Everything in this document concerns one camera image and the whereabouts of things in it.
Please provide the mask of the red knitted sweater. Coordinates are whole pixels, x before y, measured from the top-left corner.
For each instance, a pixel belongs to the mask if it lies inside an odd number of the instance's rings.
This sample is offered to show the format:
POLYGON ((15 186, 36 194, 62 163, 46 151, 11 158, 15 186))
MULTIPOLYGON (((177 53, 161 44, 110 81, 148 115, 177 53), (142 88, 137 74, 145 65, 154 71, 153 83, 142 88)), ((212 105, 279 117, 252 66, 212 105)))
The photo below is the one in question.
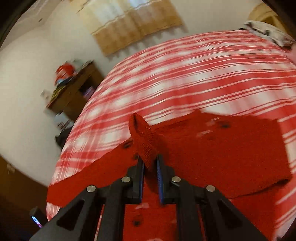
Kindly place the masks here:
POLYGON ((215 186, 268 240, 273 238, 278 182, 292 179, 276 120, 196 110, 154 126, 133 114, 128 125, 128 140, 77 174, 50 185, 48 202, 64 207, 88 185, 107 186, 142 158, 144 207, 126 207, 123 239, 176 240, 176 209, 159 202, 154 160, 160 154, 190 184, 215 186))

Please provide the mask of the brown wooden cabinet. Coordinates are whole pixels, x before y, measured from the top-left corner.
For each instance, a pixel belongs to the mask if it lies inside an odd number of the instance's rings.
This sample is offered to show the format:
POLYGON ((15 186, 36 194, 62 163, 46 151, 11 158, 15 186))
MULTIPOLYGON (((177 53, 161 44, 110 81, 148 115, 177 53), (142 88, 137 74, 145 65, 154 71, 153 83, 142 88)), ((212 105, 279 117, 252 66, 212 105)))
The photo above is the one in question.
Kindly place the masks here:
POLYGON ((46 108, 55 114, 64 113, 70 120, 76 121, 103 80, 104 77, 95 63, 89 61, 54 95, 46 108))

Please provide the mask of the red gift bag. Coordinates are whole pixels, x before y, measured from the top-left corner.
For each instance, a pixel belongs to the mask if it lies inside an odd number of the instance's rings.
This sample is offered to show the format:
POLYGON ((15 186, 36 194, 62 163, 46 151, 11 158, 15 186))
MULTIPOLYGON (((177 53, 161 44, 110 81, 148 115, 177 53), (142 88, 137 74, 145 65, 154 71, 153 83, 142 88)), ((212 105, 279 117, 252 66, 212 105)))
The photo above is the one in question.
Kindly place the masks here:
POLYGON ((56 80, 55 85, 58 85, 61 80, 65 80, 71 76, 73 76, 75 72, 75 68, 72 64, 65 62, 62 64, 56 71, 56 80))

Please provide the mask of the red white plaid bedspread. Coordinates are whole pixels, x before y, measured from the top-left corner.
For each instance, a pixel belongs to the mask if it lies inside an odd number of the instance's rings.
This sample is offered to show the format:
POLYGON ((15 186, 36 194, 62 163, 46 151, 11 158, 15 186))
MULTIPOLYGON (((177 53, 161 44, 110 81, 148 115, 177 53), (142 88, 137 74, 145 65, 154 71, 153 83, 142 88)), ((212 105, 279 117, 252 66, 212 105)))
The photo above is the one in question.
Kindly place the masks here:
POLYGON ((118 63, 76 120, 52 183, 115 147, 131 149, 128 119, 155 125, 194 110, 277 120, 295 171, 295 65, 277 45, 247 31, 192 35, 118 63))

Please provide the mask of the patterned grey white pillow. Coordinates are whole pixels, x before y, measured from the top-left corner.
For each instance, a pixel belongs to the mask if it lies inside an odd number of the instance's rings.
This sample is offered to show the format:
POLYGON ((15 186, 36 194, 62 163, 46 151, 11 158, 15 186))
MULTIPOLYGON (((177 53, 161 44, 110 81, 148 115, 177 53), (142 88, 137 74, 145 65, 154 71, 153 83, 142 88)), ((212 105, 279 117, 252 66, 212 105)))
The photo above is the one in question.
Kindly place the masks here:
POLYGON ((280 47, 291 47, 295 40, 279 28, 260 21, 249 20, 244 23, 244 27, 251 33, 270 40, 280 47))

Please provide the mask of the beige patterned curtain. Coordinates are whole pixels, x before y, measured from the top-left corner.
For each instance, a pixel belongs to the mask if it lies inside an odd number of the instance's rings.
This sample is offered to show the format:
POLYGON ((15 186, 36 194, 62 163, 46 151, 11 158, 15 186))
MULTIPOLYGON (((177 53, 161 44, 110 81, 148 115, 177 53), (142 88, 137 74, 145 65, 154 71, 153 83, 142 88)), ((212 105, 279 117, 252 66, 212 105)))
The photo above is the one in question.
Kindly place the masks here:
POLYGON ((69 1, 104 56, 183 21, 171 1, 69 1))

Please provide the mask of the beige wooden headboard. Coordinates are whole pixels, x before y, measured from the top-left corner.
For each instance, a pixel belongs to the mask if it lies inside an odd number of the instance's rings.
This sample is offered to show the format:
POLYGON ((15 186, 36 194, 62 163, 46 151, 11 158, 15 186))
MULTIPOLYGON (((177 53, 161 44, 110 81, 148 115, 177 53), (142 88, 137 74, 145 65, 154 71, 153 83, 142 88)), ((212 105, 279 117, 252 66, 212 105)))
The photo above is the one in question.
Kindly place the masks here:
POLYGON ((258 4, 249 14, 248 20, 268 23, 287 33, 287 30, 278 16, 267 4, 258 4))

